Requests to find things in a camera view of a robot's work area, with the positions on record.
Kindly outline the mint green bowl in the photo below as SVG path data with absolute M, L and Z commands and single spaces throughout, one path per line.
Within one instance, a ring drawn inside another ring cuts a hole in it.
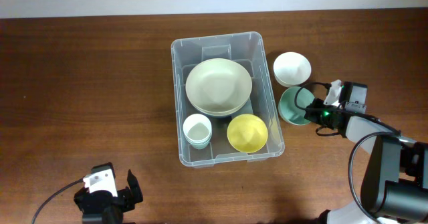
M 278 114 L 286 122 L 297 125 L 304 126 L 310 123 L 309 120 L 305 119 L 305 111 L 296 107 L 294 103 L 295 96 L 297 91 L 300 89 L 298 86 L 288 88 L 280 98 L 278 103 Z M 310 105 L 315 99 L 311 91 L 303 88 L 297 98 L 297 103 L 300 107 L 306 108 Z

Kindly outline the white bowl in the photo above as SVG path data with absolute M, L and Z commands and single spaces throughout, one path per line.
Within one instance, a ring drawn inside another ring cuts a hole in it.
M 302 54 L 286 52 L 274 60 L 273 71 L 274 77 L 280 85 L 292 87 L 303 84 L 309 79 L 312 66 Z

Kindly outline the mint green cup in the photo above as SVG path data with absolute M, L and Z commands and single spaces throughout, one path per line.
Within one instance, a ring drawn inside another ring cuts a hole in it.
M 193 148 L 195 148 L 197 150 L 201 150 L 201 149 L 206 148 L 209 145 L 209 143 L 210 143 L 210 141 L 208 140 L 207 142 L 204 142 L 204 143 L 193 143 L 193 142 L 190 142 L 189 144 Z

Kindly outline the cream cup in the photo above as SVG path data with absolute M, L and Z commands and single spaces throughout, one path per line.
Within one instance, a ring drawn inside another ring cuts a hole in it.
M 190 142 L 205 142 L 212 135 L 211 121 L 202 114 L 192 114 L 183 122 L 183 133 Z

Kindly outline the yellow bowl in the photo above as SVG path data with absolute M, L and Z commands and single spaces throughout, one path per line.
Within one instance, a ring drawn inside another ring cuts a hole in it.
M 241 114 L 229 123 L 227 139 L 235 150 L 254 153 L 261 150 L 268 141 L 268 128 L 258 116 Z

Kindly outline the beige plate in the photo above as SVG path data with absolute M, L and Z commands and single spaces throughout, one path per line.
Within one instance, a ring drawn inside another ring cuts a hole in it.
M 190 113 L 201 114 L 202 112 L 218 115 L 234 115 L 245 108 L 249 101 L 249 98 L 235 97 L 230 93 L 226 93 L 224 96 L 218 93 L 214 95 L 202 93 L 198 97 L 196 95 L 192 96 L 192 100 L 188 99 L 188 96 L 186 98 L 182 110 L 185 110 L 188 115 Z
M 223 58 L 205 60 L 197 64 L 185 82 L 188 99 L 202 93 L 214 95 L 233 94 L 235 97 L 249 98 L 253 83 L 249 72 L 239 63 Z

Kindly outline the grey cup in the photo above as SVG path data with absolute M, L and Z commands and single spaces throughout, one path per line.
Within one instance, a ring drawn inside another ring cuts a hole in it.
M 211 137 L 212 137 L 212 135 L 210 134 L 210 135 L 208 135 L 208 136 L 206 136 L 205 138 L 200 139 L 200 140 L 193 140 L 192 138 L 190 138 L 190 137 L 188 137 L 188 136 L 185 136 L 185 139 L 186 139 L 186 140 L 188 141 L 188 143 L 190 143 L 190 144 L 202 145 L 202 144 L 206 144 L 207 142 L 209 142 L 209 141 L 210 141 L 210 139 L 211 139 Z

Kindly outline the dark blue plate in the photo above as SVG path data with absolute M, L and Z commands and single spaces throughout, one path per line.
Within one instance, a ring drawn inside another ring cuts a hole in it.
M 228 118 L 228 117 L 232 116 L 232 114 L 218 115 L 218 114 L 208 114 L 208 113 L 204 113 L 204 112 L 202 112 L 202 114 L 205 116 L 208 116 L 210 118 Z

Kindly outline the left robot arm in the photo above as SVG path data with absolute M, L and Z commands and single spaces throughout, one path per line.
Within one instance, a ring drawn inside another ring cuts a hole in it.
M 84 176 L 84 186 L 74 195 L 74 202 L 82 212 L 83 223 L 122 223 L 124 214 L 143 202 L 137 178 L 127 174 L 128 186 L 118 190 L 111 162 L 95 166 Z

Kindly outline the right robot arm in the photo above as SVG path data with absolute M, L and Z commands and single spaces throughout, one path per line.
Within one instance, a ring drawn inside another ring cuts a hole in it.
M 335 135 L 358 134 L 348 160 L 351 204 L 326 210 L 317 223 L 426 223 L 427 144 L 405 140 L 378 118 L 335 106 L 320 99 L 304 108 L 305 118 L 331 128 Z M 353 166 L 356 151 L 372 141 L 370 159 L 360 193 L 355 192 Z

